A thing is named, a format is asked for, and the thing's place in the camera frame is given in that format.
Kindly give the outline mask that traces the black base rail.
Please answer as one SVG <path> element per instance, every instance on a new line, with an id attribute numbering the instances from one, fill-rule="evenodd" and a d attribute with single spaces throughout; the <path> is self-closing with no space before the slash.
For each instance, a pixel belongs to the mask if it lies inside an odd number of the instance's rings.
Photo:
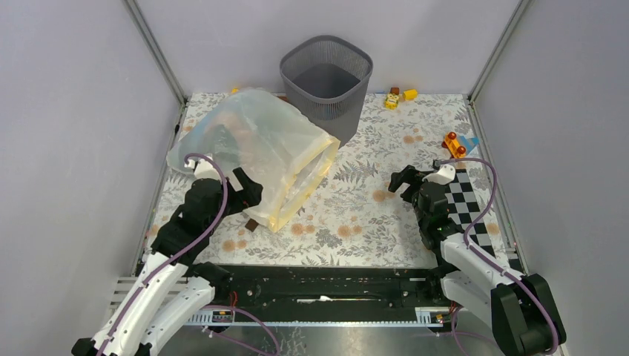
<path id="1" fill-rule="evenodd" d="M 216 266 L 184 275 L 207 274 L 215 287 L 216 311 L 203 306 L 194 322 L 212 326 L 317 323 L 415 323 L 416 309 L 445 309 L 453 298 L 438 281 L 443 268 L 332 268 Z"/>

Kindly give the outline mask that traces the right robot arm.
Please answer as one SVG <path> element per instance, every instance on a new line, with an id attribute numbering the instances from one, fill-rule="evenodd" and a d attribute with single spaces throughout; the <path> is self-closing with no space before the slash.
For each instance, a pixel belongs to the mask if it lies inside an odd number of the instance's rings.
<path id="1" fill-rule="evenodd" d="M 422 242 L 438 263 L 425 286 L 428 301 L 468 309 L 491 328 L 505 355 L 557 350 L 567 334 L 550 286 L 538 274 L 499 265 L 467 171 L 408 165 L 391 175 L 388 189 L 394 193 L 403 184 L 401 198 L 412 206 Z"/>

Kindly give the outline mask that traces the orange toy car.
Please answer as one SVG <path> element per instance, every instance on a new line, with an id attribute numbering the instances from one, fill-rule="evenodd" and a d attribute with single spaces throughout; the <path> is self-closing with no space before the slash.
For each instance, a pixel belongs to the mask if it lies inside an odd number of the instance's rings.
<path id="1" fill-rule="evenodd" d="M 451 158 L 460 159 L 467 155 L 466 147 L 458 141 L 458 135 L 453 131 L 445 135 L 441 146 L 448 150 Z"/>

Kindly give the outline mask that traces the grey mesh trash bin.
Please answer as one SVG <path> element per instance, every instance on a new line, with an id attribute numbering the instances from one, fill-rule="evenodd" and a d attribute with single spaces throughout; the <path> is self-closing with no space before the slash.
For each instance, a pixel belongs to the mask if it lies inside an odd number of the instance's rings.
<path id="1" fill-rule="evenodd" d="M 280 60 L 280 75 L 289 103 L 344 146 L 358 130 L 373 67 L 359 47 L 319 35 Z"/>

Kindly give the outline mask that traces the floral patterned table mat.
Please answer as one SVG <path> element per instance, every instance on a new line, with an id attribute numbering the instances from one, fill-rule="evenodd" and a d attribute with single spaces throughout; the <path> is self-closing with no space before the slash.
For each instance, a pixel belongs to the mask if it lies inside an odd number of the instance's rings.
<path id="1" fill-rule="evenodd" d="M 366 96 L 357 133 L 326 177 L 278 232 L 246 228 L 244 214 L 227 217 L 198 255 L 200 262 L 255 265 L 432 268 L 412 207 L 388 191 L 390 175 L 413 165 L 427 171 L 447 152 L 445 134 L 472 136 L 461 94 L 421 94 L 396 110 Z"/>

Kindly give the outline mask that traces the clear yellowish plastic bag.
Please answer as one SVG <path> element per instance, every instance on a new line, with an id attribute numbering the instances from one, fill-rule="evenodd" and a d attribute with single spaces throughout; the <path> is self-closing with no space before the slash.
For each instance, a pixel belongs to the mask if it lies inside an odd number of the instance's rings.
<path id="1" fill-rule="evenodd" d="M 235 168 L 263 187 L 250 218 L 279 231 L 302 208 L 331 168 L 340 141 L 296 107 L 260 89 L 221 100 L 168 152 L 168 166 L 191 174 L 185 155 L 204 154 L 226 176 Z"/>

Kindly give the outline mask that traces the yellow toy cube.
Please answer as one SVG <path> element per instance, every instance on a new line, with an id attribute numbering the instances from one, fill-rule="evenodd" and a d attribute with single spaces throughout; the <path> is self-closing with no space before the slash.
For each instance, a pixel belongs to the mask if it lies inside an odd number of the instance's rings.
<path id="1" fill-rule="evenodd" d="M 418 96 L 418 91 L 416 89 L 405 90 L 402 93 L 402 97 L 404 101 L 413 101 Z"/>

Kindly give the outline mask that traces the black white checkerboard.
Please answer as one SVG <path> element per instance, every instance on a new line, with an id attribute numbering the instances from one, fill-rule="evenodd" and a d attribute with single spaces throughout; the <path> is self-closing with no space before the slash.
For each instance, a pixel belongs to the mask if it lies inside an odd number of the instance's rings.
<path id="1" fill-rule="evenodd" d="M 476 193 L 473 181 L 466 169 L 457 169 L 456 178 L 446 187 L 449 218 L 463 230 L 472 223 L 484 209 L 488 192 Z M 469 231 L 469 239 L 482 249 L 495 256 L 494 245 L 501 237 L 495 215 L 490 211 Z"/>

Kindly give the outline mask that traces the small brown rectangular chip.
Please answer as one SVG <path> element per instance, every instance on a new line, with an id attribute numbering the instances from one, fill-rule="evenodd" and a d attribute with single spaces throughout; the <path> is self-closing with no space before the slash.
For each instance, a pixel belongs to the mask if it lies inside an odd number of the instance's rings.
<path id="1" fill-rule="evenodd" d="M 260 224 L 256 220 L 249 219 L 247 223 L 245 224 L 245 229 L 250 232 L 254 232 L 259 225 Z"/>

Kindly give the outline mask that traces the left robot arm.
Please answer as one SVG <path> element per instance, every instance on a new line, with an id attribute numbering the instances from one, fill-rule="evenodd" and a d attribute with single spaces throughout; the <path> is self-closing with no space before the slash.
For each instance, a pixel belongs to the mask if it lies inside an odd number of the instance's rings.
<path id="1" fill-rule="evenodd" d="M 195 262 L 223 218 L 261 203 L 263 187 L 242 168 L 233 170 L 241 189 L 226 177 L 197 179 L 158 231 L 144 266 L 107 323 L 77 340 L 72 355 L 158 355 L 190 317 L 230 295 L 230 274 Z"/>

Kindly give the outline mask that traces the blue triangular toy piece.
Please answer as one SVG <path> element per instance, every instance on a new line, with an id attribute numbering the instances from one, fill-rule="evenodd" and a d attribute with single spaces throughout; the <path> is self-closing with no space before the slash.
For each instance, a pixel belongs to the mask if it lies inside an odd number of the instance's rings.
<path id="1" fill-rule="evenodd" d="M 466 154 L 470 154 L 479 144 L 477 137 L 465 137 L 463 135 L 458 137 L 458 142 L 461 146 L 465 147 Z"/>

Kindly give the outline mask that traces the yellow toy figure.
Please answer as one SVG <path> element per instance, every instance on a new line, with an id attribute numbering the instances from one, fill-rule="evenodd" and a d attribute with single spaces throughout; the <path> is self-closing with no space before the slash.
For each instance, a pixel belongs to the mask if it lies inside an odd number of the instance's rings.
<path id="1" fill-rule="evenodd" d="M 394 93 L 388 93 L 386 95 L 386 98 L 384 101 L 384 107 L 386 109 L 394 110 L 397 108 L 398 104 L 399 104 L 399 95 L 394 94 Z"/>

